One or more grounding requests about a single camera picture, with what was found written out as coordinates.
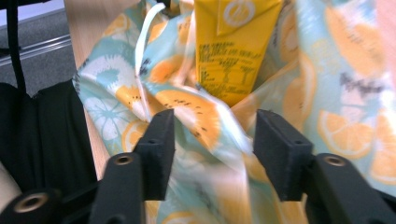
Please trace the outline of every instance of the fabric bag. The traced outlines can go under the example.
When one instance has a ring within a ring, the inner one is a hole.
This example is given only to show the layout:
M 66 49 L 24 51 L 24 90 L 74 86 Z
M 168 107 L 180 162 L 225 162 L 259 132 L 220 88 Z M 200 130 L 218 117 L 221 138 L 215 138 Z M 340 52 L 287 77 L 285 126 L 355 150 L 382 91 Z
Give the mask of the fabric bag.
M 175 109 L 166 200 L 147 202 L 148 223 L 306 222 L 300 203 L 278 201 L 252 154 L 257 109 L 396 195 L 395 90 L 374 1 L 285 0 L 255 91 L 232 108 L 195 81 L 192 3 L 180 2 L 172 19 L 155 16 L 163 9 L 155 4 L 120 14 L 74 78 L 110 155 L 133 150 L 155 113 Z

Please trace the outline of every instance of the black cloth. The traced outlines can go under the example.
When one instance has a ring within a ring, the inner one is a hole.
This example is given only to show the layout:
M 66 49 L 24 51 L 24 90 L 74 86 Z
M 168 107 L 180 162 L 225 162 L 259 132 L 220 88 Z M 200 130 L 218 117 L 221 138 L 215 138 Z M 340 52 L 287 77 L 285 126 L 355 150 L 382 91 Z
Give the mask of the black cloth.
M 21 190 L 63 195 L 96 181 L 83 106 L 71 80 L 26 93 L 0 83 L 0 161 Z

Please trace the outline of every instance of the yellow pouch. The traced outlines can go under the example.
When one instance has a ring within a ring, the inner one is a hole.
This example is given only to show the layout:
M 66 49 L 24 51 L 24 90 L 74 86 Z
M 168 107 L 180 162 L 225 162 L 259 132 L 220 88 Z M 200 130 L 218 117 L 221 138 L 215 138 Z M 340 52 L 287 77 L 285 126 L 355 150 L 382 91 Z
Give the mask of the yellow pouch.
M 197 80 L 229 106 L 251 93 L 282 0 L 196 0 Z

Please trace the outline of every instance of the circular logo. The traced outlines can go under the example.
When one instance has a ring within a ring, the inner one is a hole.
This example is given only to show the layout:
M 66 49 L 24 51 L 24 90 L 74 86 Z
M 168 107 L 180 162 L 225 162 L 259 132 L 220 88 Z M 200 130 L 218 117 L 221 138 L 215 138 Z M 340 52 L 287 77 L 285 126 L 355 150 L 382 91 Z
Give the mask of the circular logo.
M 255 10 L 252 2 L 235 1 L 227 5 L 224 10 L 223 18 L 227 24 L 238 27 L 253 19 Z

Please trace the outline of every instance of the white drawstring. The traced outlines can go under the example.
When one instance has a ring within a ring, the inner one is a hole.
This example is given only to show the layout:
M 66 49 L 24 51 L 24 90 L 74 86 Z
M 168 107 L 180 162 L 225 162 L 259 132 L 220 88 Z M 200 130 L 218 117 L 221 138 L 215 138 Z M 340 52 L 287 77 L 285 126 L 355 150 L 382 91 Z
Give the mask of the white drawstring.
M 149 27 L 152 21 L 154 20 L 155 16 L 164 8 L 165 8 L 165 4 L 159 3 L 149 10 L 148 14 L 146 15 L 145 21 L 143 22 L 143 27 L 142 27 L 142 31 L 140 32 L 140 36 L 137 39 L 136 49 L 134 50 L 134 70 L 135 70 L 136 84 L 137 84 L 137 88 L 139 89 L 142 104 L 146 114 L 146 120 L 148 122 L 151 121 L 151 115 L 149 113 L 149 102 L 146 97 L 145 89 L 143 88 L 142 82 L 140 81 L 140 68 L 143 62 L 143 54 L 145 52 Z

